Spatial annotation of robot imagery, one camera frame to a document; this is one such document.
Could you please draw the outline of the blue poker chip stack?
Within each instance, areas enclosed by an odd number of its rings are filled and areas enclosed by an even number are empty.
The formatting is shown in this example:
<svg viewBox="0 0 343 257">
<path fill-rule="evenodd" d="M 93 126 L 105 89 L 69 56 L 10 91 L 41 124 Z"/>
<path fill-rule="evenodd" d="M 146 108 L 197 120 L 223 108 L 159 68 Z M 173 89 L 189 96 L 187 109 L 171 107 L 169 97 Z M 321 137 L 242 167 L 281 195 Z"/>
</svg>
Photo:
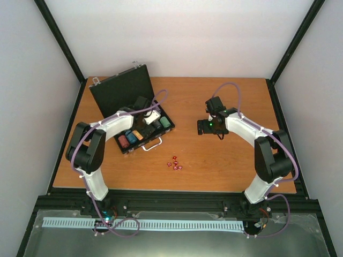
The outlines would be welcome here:
<svg viewBox="0 0 343 257">
<path fill-rule="evenodd" d="M 130 144 L 134 144 L 134 143 L 137 141 L 136 136 L 135 136 L 134 133 L 133 133 L 132 131 L 130 131 L 130 130 L 127 130 L 127 131 L 125 132 L 125 137 L 127 138 L 128 142 L 129 142 Z"/>
</svg>

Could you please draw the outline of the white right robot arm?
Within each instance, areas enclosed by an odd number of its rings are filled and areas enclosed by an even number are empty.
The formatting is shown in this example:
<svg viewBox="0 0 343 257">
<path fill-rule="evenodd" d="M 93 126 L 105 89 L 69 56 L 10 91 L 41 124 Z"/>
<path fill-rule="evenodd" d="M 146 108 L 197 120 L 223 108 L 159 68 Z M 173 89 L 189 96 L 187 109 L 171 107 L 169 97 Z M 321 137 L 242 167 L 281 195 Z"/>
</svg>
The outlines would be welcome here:
<svg viewBox="0 0 343 257">
<path fill-rule="evenodd" d="M 268 199 L 271 190 L 286 181 L 289 173 L 294 172 L 291 181 L 299 175 L 287 133 L 264 128 L 235 108 L 222 109 L 208 119 L 198 120 L 197 130 L 199 135 L 215 134 L 220 140 L 232 132 L 254 148 L 256 175 L 239 201 L 245 216 L 252 215 Z"/>
</svg>

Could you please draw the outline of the red texas holdem card box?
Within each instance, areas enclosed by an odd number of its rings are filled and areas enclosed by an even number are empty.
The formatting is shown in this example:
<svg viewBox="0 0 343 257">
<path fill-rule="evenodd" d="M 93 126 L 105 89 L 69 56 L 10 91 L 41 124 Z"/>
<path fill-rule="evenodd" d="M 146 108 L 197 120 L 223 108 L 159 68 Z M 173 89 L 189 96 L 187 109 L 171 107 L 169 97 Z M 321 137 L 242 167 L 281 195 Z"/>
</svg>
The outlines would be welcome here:
<svg viewBox="0 0 343 257">
<path fill-rule="evenodd" d="M 137 131 L 137 130 L 134 130 L 132 131 L 132 133 L 135 135 L 135 137 L 138 139 L 138 140 L 143 140 L 144 137 Z"/>
</svg>

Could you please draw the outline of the green poker chip stack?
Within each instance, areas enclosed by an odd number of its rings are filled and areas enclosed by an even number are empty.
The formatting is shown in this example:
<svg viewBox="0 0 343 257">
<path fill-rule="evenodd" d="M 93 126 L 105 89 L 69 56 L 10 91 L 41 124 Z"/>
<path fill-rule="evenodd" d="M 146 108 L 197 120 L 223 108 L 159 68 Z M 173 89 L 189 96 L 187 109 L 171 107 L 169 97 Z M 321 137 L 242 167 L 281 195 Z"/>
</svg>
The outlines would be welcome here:
<svg viewBox="0 0 343 257">
<path fill-rule="evenodd" d="M 159 122 L 161 123 L 161 125 L 164 127 L 164 128 L 169 128 L 171 126 L 171 123 L 170 121 L 168 120 L 167 117 L 163 116 L 160 118 Z"/>
</svg>

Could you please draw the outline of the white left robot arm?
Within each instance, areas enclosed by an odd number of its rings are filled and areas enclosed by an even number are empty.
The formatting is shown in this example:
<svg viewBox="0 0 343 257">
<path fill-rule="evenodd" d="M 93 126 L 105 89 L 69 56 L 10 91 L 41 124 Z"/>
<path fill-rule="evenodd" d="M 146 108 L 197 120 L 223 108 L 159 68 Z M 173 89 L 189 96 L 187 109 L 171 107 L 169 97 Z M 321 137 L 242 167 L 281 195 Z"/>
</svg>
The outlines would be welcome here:
<svg viewBox="0 0 343 257">
<path fill-rule="evenodd" d="M 101 172 L 105 144 L 112 137 L 132 128 L 134 115 L 139 113 L 149 118 L 158 115 L 151 107 L 130 112 L 119 110 L 103 120 L 90 124 L 80 122 L 74 128 L 65 156 L 84 181 L 87 195 L 95 199 L 92 208 L 99 215 L 107 215 L 111 211 L 111 201 L 105 198 L 108 187 Z"/>
</svg>

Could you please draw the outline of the dark grey poker chip stack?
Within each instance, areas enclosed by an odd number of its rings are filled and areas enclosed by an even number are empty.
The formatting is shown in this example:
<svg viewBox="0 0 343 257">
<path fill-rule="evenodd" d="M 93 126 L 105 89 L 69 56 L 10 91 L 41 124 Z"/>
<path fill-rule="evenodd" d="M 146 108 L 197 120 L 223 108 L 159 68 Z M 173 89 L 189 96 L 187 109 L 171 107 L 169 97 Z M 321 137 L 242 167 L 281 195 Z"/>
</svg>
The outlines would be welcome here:
<svg viewBox="0 0 343 257">
<path fill-rule="evenodd" d="M 162 125 L 161 125 L 161 123 L 160 123 L 158 120 L 155 120 L 155 121 L 152 123 L 152 125 L 154 126 L 154 128 L 155 128 L 156 130 L 159 130 L 159 129 L 162 128 Z"/>
</svg>

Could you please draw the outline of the pink red poker chip stack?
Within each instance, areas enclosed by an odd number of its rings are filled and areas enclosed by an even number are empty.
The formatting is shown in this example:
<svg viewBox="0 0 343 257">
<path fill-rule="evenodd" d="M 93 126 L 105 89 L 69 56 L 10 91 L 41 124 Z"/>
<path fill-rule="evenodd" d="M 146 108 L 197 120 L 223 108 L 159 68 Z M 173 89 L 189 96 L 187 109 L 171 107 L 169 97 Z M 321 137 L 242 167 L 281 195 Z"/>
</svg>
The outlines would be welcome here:
<svg viewBox="0 0 343 257">
<path fill-rule="evenodd" d="M 130 146 L 130 142 L 128 141 L 125 135 L 120 135 L 118 137 L 118 141 L 123 149 L 126 149 Z"/>
</svg>

